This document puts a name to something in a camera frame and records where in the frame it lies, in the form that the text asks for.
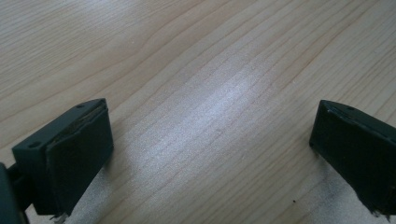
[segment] table surface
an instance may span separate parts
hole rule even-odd
[[[393,0],[1,1],[0,161],[105,97],[115,150],[67,223],[388,223],[308,139],[320,99],[396,126],[395,23]]]

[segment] black plastic part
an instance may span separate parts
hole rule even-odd
[[[39,215],[70,215],[113,151],[105,99],[77,105],[12,148]]]
[[[321,101],[310,138],[375,214],[396,214],[396,129],[356,108]]]
[[[9,181],[7,169],[0,163],[0,223],[28,223],[24,212],[19,208],[17,199]]]

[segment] screw hole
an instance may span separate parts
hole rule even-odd
[[[29,145],[29,148],[32,148],[32,147],[38,147],[38,146],[40,146],[40,142],[33,142],[32,144],[30,144]]]

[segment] light wood surface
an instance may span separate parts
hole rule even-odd
[[[394,0],[3,0],[0,161],[106,97],[115,151],[67,223],[388,223],[308,138],[320,99],[396,126],[395,78]]]

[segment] black plastic object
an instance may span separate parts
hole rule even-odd
[[[374,214],[396,214],[396,129],[356,108],[321,101],[309,142]]]
[[[12,151],[16,165],[7,172],[15,195],[10,197],[19,208],[33,203],[39,215],[71,215],[113,151],[106,100],[69,109]]]

